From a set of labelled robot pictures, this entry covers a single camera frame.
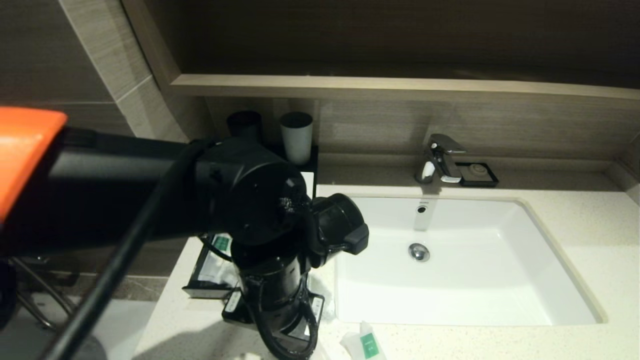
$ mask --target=black soap dish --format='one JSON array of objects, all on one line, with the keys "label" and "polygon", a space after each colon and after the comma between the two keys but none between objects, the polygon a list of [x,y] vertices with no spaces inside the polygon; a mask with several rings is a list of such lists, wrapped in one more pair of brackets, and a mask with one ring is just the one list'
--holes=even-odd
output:
[{"label": "black soap dish", "polygon": [[462,173],[460,186],[495,188],[500,181],[486,163],[456,163]]}]

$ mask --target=faucet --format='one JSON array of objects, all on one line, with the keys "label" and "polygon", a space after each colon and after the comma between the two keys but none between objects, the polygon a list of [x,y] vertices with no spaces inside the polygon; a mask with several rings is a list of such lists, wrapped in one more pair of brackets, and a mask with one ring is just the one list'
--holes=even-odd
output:
[{"label": "faucet", "polygon": [[431,134],[423,159],[415,172],[415,180],[420,184],[433,181],[433,171],[445,183],[458,183],[462,174],[453,160],[452,154],[465,154],[467,150],[455,140],[443,134]]}]

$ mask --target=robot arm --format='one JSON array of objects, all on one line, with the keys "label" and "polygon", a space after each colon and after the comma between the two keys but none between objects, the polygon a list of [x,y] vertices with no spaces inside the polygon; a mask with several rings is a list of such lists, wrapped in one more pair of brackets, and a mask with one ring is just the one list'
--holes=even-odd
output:
[{"label": "robot arm", "polygon": [[[0,257],[115,243],[189,146],[60,129],[3,220]],[[308,271],[366,248],[358,208],[341,194],[311,201],[293,165],[239,138],[207,142],[185,169],[148,240],[231,234],[244,306],[225,320],[256,327],[280,358],[307,358],[317,341],[310,301],[319,297],[307,290]],[[310,334],[292,338],[301,326]]]}]

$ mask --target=cable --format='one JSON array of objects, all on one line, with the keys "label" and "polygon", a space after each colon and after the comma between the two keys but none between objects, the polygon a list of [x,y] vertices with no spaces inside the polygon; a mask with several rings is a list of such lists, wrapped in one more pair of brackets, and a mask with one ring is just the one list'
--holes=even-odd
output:
[{"label": "cable", "polygon": [[31,301],[31,299],[29,299],[29,297],[27,297],[25,294],[23,294],[21,291],[16,291],[15,292],[15,296],[18,298],[18,301],[20,302],[20,305],[26,309],[26,311],[29,311],[29,314],[31,314],[31,316],[33,316],[34,318],[36,318],[36,320],[38,320],[38,322],[46,327],[49,330],[53,330],[56,331],[56,324],[52,323],[43,313],[42,311],[40,311],[40,309],[34,305],[34,303]]},{"label": "cable", "polygon": [[19,258],[12,257],[10,258],[11,262],[20,267],[23,271],[29,274],[44,290],[51,295],[51,297],[62,307],[62,310],[65,311],[67,316],[70,316],[74,312],[74,308],[76,305],[71,302],[64,294],[58,292],[53,288],[48,282],[46,282],[38,273],[33,271],[25,262]]},{"label": "cable", "polygon": [[264,281],[262,279],[259,280],[258,286],[258,299],[257,304],[249,304],[248,307],[254,312],[253,318],[255,320],[256,327],[258,328],[258,332],[260,333],[260,337],[262,341],[267,346],[269,351],[276,355],[278,359],[284,360],[307,360],[311,354],[313,354],[316,349],[317,341],[318,341],[318,323],[316,317],[314,316],[314,312],[311,309],[311,305],[309,304],[308,299],[308,291],[305,288],[303,294],[301,295],[303,298],[300,300],[302,306],[302,315],[307,320],[307,325],[309,326],[309,343],[302,351],[292,351],[288,348],[282,346],[274,337],[269,327],[265,323],[262,318],[262,289],[264,288]]},{"label": "cable", "polygon": [[67,321],[64,329],[47,346],[41,360],[67,360],[72,357],[109,303],[111,294],[127,273],[143,243],[152,234],[167,195],[182,181],[184,174],[214,142],[200,140],[187,145],[154,188],[134,222],[113,251],[109,263],[95,282],[95,287]]},{"label": "cable", "polygon": [[216,254],[219,258],[221,258],[222,260],[227,260],[230,263],[233,263],[233,259],[225,254],[224,252],[220,251],[218,248],[216,248],[215,246],[213,246],[213,244],[211,243],[212,237],[211,239],[209,237],[205,238],[201,238],[198,236],[198,238],[200,239],[200,241],[202,241],[202,244],[207,247],[207,249],[209,249],[209,251],[211,251],[212,253]]}]

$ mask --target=speckled countertop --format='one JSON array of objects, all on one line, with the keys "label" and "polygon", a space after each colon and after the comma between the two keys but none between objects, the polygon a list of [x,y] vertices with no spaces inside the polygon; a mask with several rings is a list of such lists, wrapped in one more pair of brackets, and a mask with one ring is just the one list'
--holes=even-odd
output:
[{"label": "speckled countertop", "polygon": [[[538,217],[577,275],[604,323],[541,327],[447,327],[374,324],[389,359],[638,359],[639,208],[602,174],[511,171],[496,189],[413,186],[410,170],[323,169],[318,196],[519,199]],[[201,245],[190,239],[140,341],[136,359],[272,359],[255,331],[226,324],[218,300],[191,300],[181,290]],[[333,289],[334,263],[312,270],[312,285]],[[358,324],[336,319],[332,296],[320,327],[319,348],[349,359],[342,336]]]}]

